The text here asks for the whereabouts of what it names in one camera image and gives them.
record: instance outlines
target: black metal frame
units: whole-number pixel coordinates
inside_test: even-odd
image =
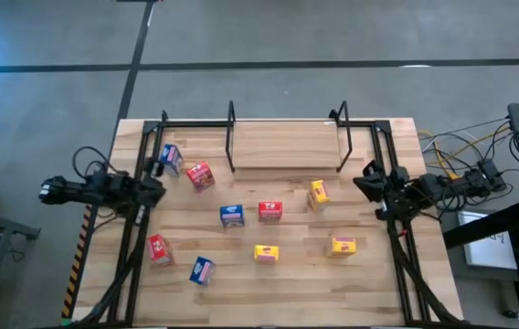
[[[339,111],[331,110],[329,113],[329,118],[334,119],[334,122],[336,122],[337,128],[341,125],[341,113],[344,111],[344,121],[349,122],[349,110],[347,109],[347,101],[343,101],[341,103],[341,107],[339,108]],[[344,163],[349,160],[349,155],[351,155],[351,152],[353,151],[353,141],[351,140],[351,128],[348,124],[346,124],[347,127],[347,141],[349,143],[349,151],[347,151],[347,155],[344,156],[343,161],[341,162],[341,165],[339,165],[336,168],[336,172],[340,173],[341,169],[343,169]]]
[[[343,128],[346,127],[347,130],[350,131],[350,128],[366,128],[369,129],[372,136],[372,144],[375,154],[375,159],[379,162],[382,168],[384,168],[384,158],[381,149],[381,143],[379,139],[379,134],[383,134],[387,143],[387,152],[389,155],[389,162],[392,167],[396,167],[397,163],[397,154],[396,148],[393,141],[393,135],[391,132],[391,126],[389,121],[350,121],[346,120],[344,122],[337,121],[339,113],[345,110],[345,118],[348,119],[348,114],[346,111],[346,102],[343,102],[341,109],[338,113],[335,114],[335,121],[337,123],[337,127]],[[228,111],[228,119],[226,121],[168,121],[168,116],[165,112],[163,112],[163,119],[159,122],[147,121],[143,124],[143,134],[142,139],[140,141],[140,149],[138,153],[138,158],[136,160],[135,174],[137,177],[141,177],[143,163],[145,160],[145,151],[148,144],[149,135],[153,132],[156,132],[156,140],[153,150],[153,156],[156,156],[160,152],[160,143],[162,141],[162,134],[164,128],[204,128],[204,127],[222,127],[227,128],[226,137],[229,142],[229,136],[231,134],[230,130],[233,128],[233,122],[235,121],[235,111],[233,108],[233,103],[229,103],[229,111]],[[115,299],[111,301],[109,306],[109,313],[107,315],[107,322],[99,323],[99,324],[77,324],[72,327],[119,327],[119,326],[132,326],[134,312],[135,312],[135,303],[137,301],[137,293],[140,282],[140,270],[142,267],[143,261],[143,245],[145,243],[145,236],[147,232],[148,222],[149,222],[150,209],[148,207],[145,208],[143,212],[143,219],[138,231],[138,238],[134,245],[134,250],[138,249],[138,253],[136,254],[137,259],[132,265],[132,278],[131,285],[129,290],[128,302],[126,303],[125,316],[123,320],[117,320],[117,312],[119,307],[119,293],[116,294]],[[129,250],[129,242],[130,236],[132,235],[132,226],[133,220],[127,220],[125,227],[122,233],[122,244],[120,246],[120,253],[118,258],[118,269],[116,271],[116,277],[123,269],[123,265],[126,264],[126,260],[128,257]],[[387,221],[388,232],[393,229],[396,229],[396,222],[393,219],[389,219]],[[419,272],[420,266],[418,261],[418,253],[416,251],[416,243],[414,240],[414,234],[410,225],[404,225],[404,229],[408,232],[407,234],[407,250],[408,250],[408,258],[413,264],[413,267]],[[412,309],[409,302],[408,296],[408,286],[406,283],[406,276],[404,274],[404,268],[397,260],[397,254],[392,248],[392,256],[394,258],[394,266],[396,271],[396,279],[397,279],[397,291],[399,294],[400,305],[404,317],[405,326],[416,326],[421,328],[432,328],[432,327],[456,327],[456,328],[495,328],[489,326],[482,325],[473,325],[473,324],[448,324],[448,323],[439,323],[432,322],[429,317],[429,308],[428,303],[425,301],[418,287],[415,287],[417,298],[418,298],[418,307],[420,309],[420,317],[421,320],[415,320],[412,315]]]
[[[233,131],[233,127],[235,125],[235,109],[233,108],[233,101],[229,101],[229,111],[227,115],[227,139],[225,140],[225,153],[227,154],[227,159],[229,160],[229,167],[231,168],[231,173],[235,173],[235,167],[233,166],[233,158],[231,158],[231,152],[229,151],[229,146],[233,145],[231,140],[231,134]]]

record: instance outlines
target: wooden tabletop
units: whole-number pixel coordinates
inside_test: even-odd
[[[413,177],[425,173],[413,120],[389,120],[399,164]],[[120,122],[111,155],[118,169],[133,172],[142,126],[143,120]],[[344,154],[346,130],[339,130],[338,138]],[[378,205],[352,183],[374,157],[367,129],[352,128],[354,150],[339,174],[328,168],[238,169],[232,174],[225,128],[165,129],[163,139],[178,145],[185,168],[206,161],[216,184],[196,193],[186,175],[161,178],[167,192],[153,211],[148,234],[169,240],[175,264],[153,264],[145,252],[134,325],[403,324],[386,223],[374,215]],[[309,183],[316,179],[323,179],[331,194],[321,214],[307,206]],[[260,201],[283,203],[280,224],[258,222]],[[245,209],[246,226],[224,229],[219,207],[237,204]],[[114,221],[93,234],[74,319],[87,314],[111,283],[122,226],[121,220]],[[413,229],[424,279],[450,312],[462,318],[440,225],[420,217]],[[324,245],[335,235],[356,238],[357,253],[346,259],[324,257]],[[280,260],[254,263],[255,244],[279,246]],[[217,265],[208,287],[188,280],[197,256]],[[418,313],[411,281],[409,290]]]
[[[336,168],[337,128],[326,122],[235,122],[236,168]]]

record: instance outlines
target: small cardboard box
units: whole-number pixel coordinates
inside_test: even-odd
[[[281,213],[281,202],[259,202],[258,215],[260,222],[279,221]]]
[[[166,144],[160,155],[160,161],[164,164],[166,173],[174,177],[180,176],[180,170],[183,168],[183,156],[176,145]]]
[[[211,282],[211,276],[215,271],[215,263],[206,258],[197,257],[195,267],[190,273],[190,281],[200,284],[208,285]]]
[[[196,192],[200,192],[215,184],[215,178],[213,178],[211,168],[209,168],[205,161],[202,161],[188,169],[186,174],[188,175],[188,178],[190,178],[190,181],[193,182]]]
[[[340,258],[351,256],[357,252],[355,238],[333,237],[326,247],[326,256]]]
[[[245,226],[243,220],[243,206],[224,206],[219,210],[221,214],[221,223],[224,228]]]
[[[155,234],[148,238],[148,248],[150,249],[150,259],[163,266],[172,264],[172,249],[170,244],[160,235]]]
[[[308,191],[308,204],[311,206],[312,211],[323,211],[330,200],[331,198],[329,197],[323,180],[317,180],[311,183],[311,189]]]
[[[260,263],[275,263],[280,256],[280,249],[276,246],[256,245],[253,250],[253,259]]]

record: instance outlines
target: gray floor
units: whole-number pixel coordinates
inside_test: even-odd
[[[127,64],[143,9],[0,0],[0,65]],[[154,8],[143,53],[143,63],[473,58],[519,58],[519,0],[166,0]],[[0,214],[42,227],[34,245],[15,241],[25,261],[5,262],[0,328],[58,323],[81,206],[44,206],[38,187],[52,175],[72,178],[78,147],[109,150],[126,77],[0,73]],[[505,116],[519,101],[519,66],[141,72],[128,117],[164,109],[223,118],[229,100],[238,117],[323,117],[347,100],[353,117],[414,117],[437,133]],[[505,144],[495,163],[519,167]],[[519,174],[505,178],[516,189],[491,209],[519,200]],[[508,283],[457,278],[457,287],[467,320],[519,326],[499,315],[515,304]]]

